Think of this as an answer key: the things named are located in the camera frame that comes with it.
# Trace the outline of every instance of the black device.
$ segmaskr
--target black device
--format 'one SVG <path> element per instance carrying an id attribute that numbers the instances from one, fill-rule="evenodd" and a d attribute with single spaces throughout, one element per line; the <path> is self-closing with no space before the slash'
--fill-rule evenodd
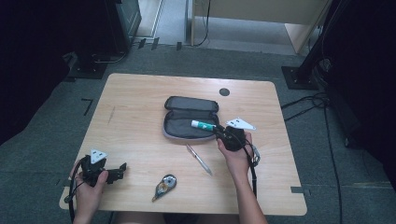
<path id="1" fill-rule="evenodd" d="M 217 124 L 213 127 L 213 133 L 217 138 L 221 139 L 227 150 L 237 151 L 246 144 L 245 131 L 243 129 L 235 129 L 231 126 L 224 128 Z"/>
<path id="2" fill-rule="evenodd" d="M 84 182 L 90 184 L 91 187 L 96 185 L 99 175 L 105 170 L 106 159 L 91 164 L 91 156 L 86 155 L 81 160 L 82 179 Z M 114 181 L 123 179 L 123 173 L 126 170 L 126 162 L 120 166 L 120 169 L 107 170 L 107 184 L 112 184 Z"/>
<path id="3" fill-rule="evenodd" d="M 251 182 L 253 186 L 253 193 L 257 198 L 257 176 L 254 167 L 259 164 L 260 154 L 256 147 L 254 147 L 245 137 L 245 131 L 243 129 L 235 129 L 234 127 L 227 126 L 224 128 L 223 126 L 216 124 L 213 126 L 212 131 L 217 138 L 221 139 L 225 148 L 230 151 L 238 151 L 240 149 L 244 149 L 247 154 L 247 163 L 250 167 L 251 172 Z M 248 154 L 248 150 L 245 145 L 250 145 L 253 150 L 253 159 Z"/>
<path id="4" fill-rule="evenodd" d="M 94 187 L 97 183 L 99 175 L 105 170 L 106 159 L 102 159 L 94 164 L 91 163 L 91 156 L 86 155 L 84 158 L 78 161 L 78 164 L 75 166 L 75 170 L 73 171 L 73 175 L 71 176 L 69 194 L 64 198 L 64 202 L 69 204 L 69 214 L 70 218 L 73 220 L 75 218 L 74 206 L 73 206 L 73 197 L 76 194 L 76 190 L 79 187 L 76 186 L 77 182 L 75 181 L 76 174 L 78 168 L 81 166 L 82 169 L 82 179 L 83 183 L 89 184 L 91 187 Z M 126 162 L 120 166 L 120 169 L 107 170 L 107 184 L 112 184 L 114 181 L 123 179 L 123 173 L 126 170 Z"/>

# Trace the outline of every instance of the wrist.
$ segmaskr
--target wrist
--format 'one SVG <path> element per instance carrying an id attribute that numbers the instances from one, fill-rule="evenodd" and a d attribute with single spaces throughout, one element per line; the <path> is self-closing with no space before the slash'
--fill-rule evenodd
<path id="1" fill-rule="evenodd" d="M 89 224 L 91 223 L 92 217 L 93 215 L 77 213 L 73 221 L 73 224 Z"/>

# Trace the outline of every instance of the pen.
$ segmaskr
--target pen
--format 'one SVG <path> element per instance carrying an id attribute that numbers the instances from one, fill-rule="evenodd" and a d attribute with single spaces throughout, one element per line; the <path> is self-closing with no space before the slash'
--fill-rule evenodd
<path id="1" fill-rule="evenodd" d="M 202 167 L 204 167 L 204 169 L 207 171 L 208 174 L 212 175 L 212 171 L 209 169 L 209 167 L 206 165 L 206 163 L 204 163 L 201 159 L 201 157 L 198 156 L 198 154 L 194 151 L 194 149 L 192 149 L 192 147 L 190 147 L 189 144 L 186 145 L 187 146 L 187 150 L 191 153 L 191 155 L 198 160 L 198 162 L 202 165 Z"/>

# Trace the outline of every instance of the black wire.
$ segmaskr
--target black wire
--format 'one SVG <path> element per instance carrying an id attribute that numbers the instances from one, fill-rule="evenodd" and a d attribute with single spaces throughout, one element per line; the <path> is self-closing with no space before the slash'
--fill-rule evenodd
<path id="1" fill-rule="evenodd" d="M 335 165 L 334 153 L 333 153 L 333 148 L 332 148 L 332 139 L 331 139 L 331 136 L 330 136 L 329 121 L 328 121 L 328 118 L 327 118 L 327 106 L 329 105 L 330 101 L 329 101 L 329 98 L 326 96 L 326 94 L 324 92 L 319 92 L 319 93 L 317 93 L 317 94 L 315 94 L 313 96 L 305 96 L 305 97 L 301 98 L 300 100 L 297 100 L 297 101 L 288 103 L 286 105 L 283 105 L 283 106 L 281 106 L 281 108 L 286 108 L 286 107 L 288 107 L 290 105 L 295 105 L 295 104 L 297 104 L 297 103 L 299 103 L 301 101 L 304 101 L 304 100 L 312 100 L 312 103 L 314 104 L 314 106 L 312 106 L 311 108 L 308 108 L 308 109 L 306 109 L 306 110 L 304 110 L 304 111 L 292 116 L 291 119 L 295 118 L 295 117 L 297 117 L 297 116 L 299 116 L 299 115 L 301 115 L 301 114 L 303 114 L 303 113 L 305 113 L 305 112 L 307 112 L 309 110 L 311 110 L 312 108 L 315 108 L 315 107 L 316 108 L 323 108 L 324 118 L 325 118 L 325 123 L 326 123 L 327 139 L 328 139 L 330 154 L 331 154 L 331 158 L 332 158 L 332 168 L 334 170 L 335 180 L 336 180 L 336 183 L 337 183 L 338 207 L 339 207 L 339 214 L 340 214 L 339 218 L 340 218 L 340 224 L 342 224 L 343 223 L 343 202 L 342 202 L 342 195 L 341 195 L 341 186 L 340 186 L 340 179 L 338 177 L 337 166 Z M 321 103 L 320 104 L 316 104 L 315 100 L 320 100 Z"/>
<path id="2" fill-rule="evenodd" d="M 281 109 L 285 109 L 285 108 L 287 108 L 287 107 L 289 107 L 291 105 L 295 105 L 295 104 L 298 104 L 298 103 L 300 103 L 302 101 L 307 101 L 307 100 L 311 101 L 313 106 L 308 108 L 308 109 L 306 109 L 306 110 L 303 110 L 303 111 L 301 111 L 301 112 L 299 112 L 299 113 L 297 113 L 297 114 L 295 114 L 295 115 L 293 115 L 293 116 L 291 116 L 291 117 L 289 117 L 287 119 L 284 119 L 285 122 L 289 121 L 291 119 L 297 118 L 300 115 L 310 111 L 313 108 L 324 108 L 329 103 L 329 98 L 327 97 L 326 93 L 325 92 L 319 92 L 319 93 L 317 93 L 317 94 L 315 94 L 313 96 L 305 96 L 305 97 L 301 98 L 300 100 L 293 101 L 293 102 L 290 102 L 288 104 L 282 105 L 280 108 Z"/>
<path id="3" fill-rule="evenodd" d="M 207 6 L 207 14 L 206 14 L 206 26 L 205 26 L 206 35 L 205 35 L 204 40 L 203 40 L 201 43 L 199 43 L 199 44 L 197 44 L 197 45 L 194 45 L 195 47 L 200 47 L 202 44 L 204 44 L 204 42 L 205 42 L 206 39 L 207 39 L 207 34 L 209 33 L 210 2 L 211 2 L 211 0 L 209 0 L 209 5 Z"/>
<path id="4" fill-rule="evenodd" d="M 244 149 L 245 153 L 247 154 L 247 163 L 248 163 L 248 166 L 250 167 L 251 184 L 253 186 L 253 193 L 254 193 L 254 196 L 256 196 L 256 198 L 257 198 L 257 176 L 256 176 L 256 171 L 254 169 L 254 164 L 253 164 L 253 161 L 251 159 L 251 156 L 248 154 L 248 150 L 245 147 L 246 144 L 242 144 L 241 140 L 239 140 L 239 138 L 235 134 L 233 134 L 233 133 L 231 133 L 231 132 L 229 132 L 227 130 L 224 130 L 224 131 L 229 133 L 230 135 L 232 135 L 238 141 L 239 145 L 241 145 L 242 149 Z"/>
<path id="5" fill-rule="evenodd" d="M 74 182 L 76 181 L 76 179 L 75 179 L 76 178 L 76 173 L 77 173 L 78 168 L 79 168 L 80 165 L 81 165 L 81 160 L 79 160 L 78 163 L 76 164 L 76 167 L 75 167 L 75 169 L 73 171 L 73 174 L 71 176 L 72 179 L 70 181 L 70 186 L 69 186 L 69 195 L 68 195 L 68 197 L 69 197 L 69 214 L 70 214 L 70 219 L 72 220 L 72 223 L 73 223 L 74 218 L 75 218 L 74 206 L 73 206 L 73 196 L 74 196 L 73 187 L 74 187 Z"/>
<path id="6" fill-rule="evenodd" d="M 332 156 L 332 168 L 334 169 L 335 180 L 337 182 L 338 207 L 339 207 L 339 213 L 340 213 L 340 224 L 342 224 L 343 223 L 343 201 L 342 201 L 342 196 L 341 196 L 341 186 L 340 186 L 340 179 L 338 177 L 337 166 L 335 165 L 334 153 L 333 153 L 333 150 L 332 150 L 332 140 L 331 140 L 331 137 L 330 137 L 329 121 L 327 119 L 326 106 L 324 107 L 324 118 L 325 118 L 325 121 L 326 121 L 326 131 L 327 131 L 327 139 L 329 141 L 330 154 Z"/>

